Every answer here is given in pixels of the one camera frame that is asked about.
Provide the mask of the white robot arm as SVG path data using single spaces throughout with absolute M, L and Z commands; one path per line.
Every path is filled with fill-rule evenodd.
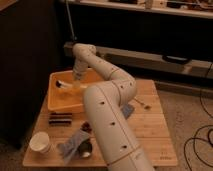
M 77 43 L 73 55 L 75 78 L 91 67 L 104 79 L 84 90 L 83 105 L 108 170 L 155 171 L 121 111 L 136 95 L 135 79 L 98 57 L 94 45 Z

